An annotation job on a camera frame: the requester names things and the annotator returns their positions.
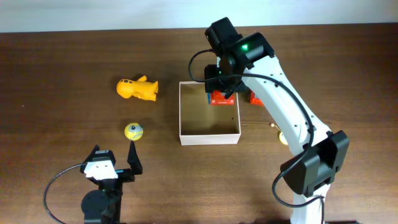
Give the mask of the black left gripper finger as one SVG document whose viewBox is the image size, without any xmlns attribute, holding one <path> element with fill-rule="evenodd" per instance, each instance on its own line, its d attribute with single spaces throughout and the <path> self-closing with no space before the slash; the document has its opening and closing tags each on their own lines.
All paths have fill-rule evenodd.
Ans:
<svg viewBox="0 0 398 224">
<path fill-rule="evenodd" d="M 130 142 L 129 152 L 127 156 L 127 163 L 130 165 L 133 174 L 142 174 L 143 168 L 139 157 L 137 155 L 136 146 L 134 141 Z"/>
<path fill-rule="evenodd" d="M 88 157 L 85 159 L 85 162 L 91 162 L 96 154 L 97 151 L 99 151 L 100 147 L 99 145 L 95 145 L 93 150 L 90 152 L 90 154 L 88 155 Z"/>
</svg>

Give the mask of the red toy fire truck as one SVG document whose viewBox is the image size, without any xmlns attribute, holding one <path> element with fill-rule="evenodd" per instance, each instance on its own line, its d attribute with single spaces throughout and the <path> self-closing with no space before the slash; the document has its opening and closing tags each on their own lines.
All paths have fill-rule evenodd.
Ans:
<svg viewBox="0 0 398 224">
<path fill-rule="evenodd" d="M 225 98 L 225 93 L 218 90 L 215 90 L 212 93 L 207 93 L 207 96 L 208 103 L 210 105 L 234 105 L 234 96 Z"/>
</svg>

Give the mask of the red toy truck grey front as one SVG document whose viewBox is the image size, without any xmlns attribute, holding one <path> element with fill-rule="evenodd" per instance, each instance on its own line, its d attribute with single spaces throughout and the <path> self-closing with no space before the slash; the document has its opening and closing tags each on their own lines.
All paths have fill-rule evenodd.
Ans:
<svg viewBox="0 0 398 224">
<path fill-rule="evenodd" d="M 263 102 L 257 97 L 257 95 L 253 91 L 250 91 L 249 103 L 251 105 L 264 106 Z"/>
</svg>

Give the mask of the pink cardboard box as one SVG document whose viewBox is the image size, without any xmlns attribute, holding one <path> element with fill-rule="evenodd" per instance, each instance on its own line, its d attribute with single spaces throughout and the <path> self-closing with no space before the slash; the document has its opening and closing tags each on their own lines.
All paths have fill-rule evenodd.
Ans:
<svg viewBox="0 0 398 224">
<path fill-rule="evenodd" d="M 203 83 L 180 82 L 178 101 L 181 145 L 238 143 L 241 123 L 237 94 L 233 105 L 211 105 Z"/>
</svg>

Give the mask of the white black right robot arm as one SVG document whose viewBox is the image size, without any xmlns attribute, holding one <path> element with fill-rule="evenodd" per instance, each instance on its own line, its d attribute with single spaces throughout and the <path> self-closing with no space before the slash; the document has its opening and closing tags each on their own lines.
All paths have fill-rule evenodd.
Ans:
<svg viewBox="0 0 398 224">
<path fill-rule="evenodd" d="M 206 77 L 227 94 L 246 85 L 262 101 L 287 141 L 293 158 L 283 163 L 272 183 L 276 200 L 293 210 L 291 223 L 324 223 L 325 197 L 342 168 L 349 146 L 343 131 L 331 129 L 312 113 L 287 79 L 274 49 L 256 32 L 205 32 L 219 68 Z"/>
</svg>

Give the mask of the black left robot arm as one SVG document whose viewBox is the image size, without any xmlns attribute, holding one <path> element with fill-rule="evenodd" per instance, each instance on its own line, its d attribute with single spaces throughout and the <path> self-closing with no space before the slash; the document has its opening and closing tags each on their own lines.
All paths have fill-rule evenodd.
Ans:
<svg viewBox="0 0 398 224">
<path fill-rule="evenodd" d="M 100 150 L 96 145 L 83 161 L 80 172 L 98 186 L 81 201 L 86 224 L 115 224 L 120 222 L 123 184 L 135 181 L 143 173 L 134 142 L 130 142 L 127 169 L 116 169 L 116 158 L 111 150 Z"/>
</svg>

